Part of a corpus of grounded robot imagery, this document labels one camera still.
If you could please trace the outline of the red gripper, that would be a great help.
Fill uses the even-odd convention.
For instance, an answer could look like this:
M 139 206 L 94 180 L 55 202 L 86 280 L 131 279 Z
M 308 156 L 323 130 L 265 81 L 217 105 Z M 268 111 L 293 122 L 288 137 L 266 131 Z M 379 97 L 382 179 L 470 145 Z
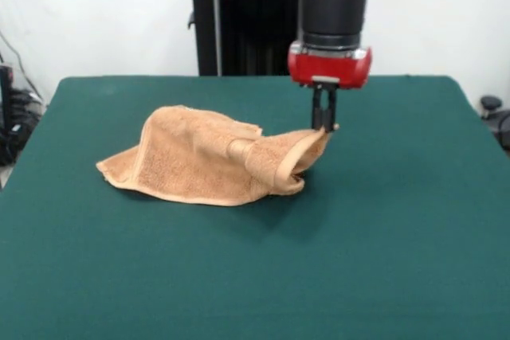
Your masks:
M 371 48 L 345 51 L 317 50 L 294 41 L 288 50 L 288 70 L 292 80 L 311 86 L 318 83 L 334 84 L 341 89 L 361 88 L 369 77 L 372 62 Z M 323 126 L 323 88 L 317 85 L 312 93 L 312 128 Z M 324 109 L 324 130 L 335 130 L 336 88 L 328 86 L 328 105 Z

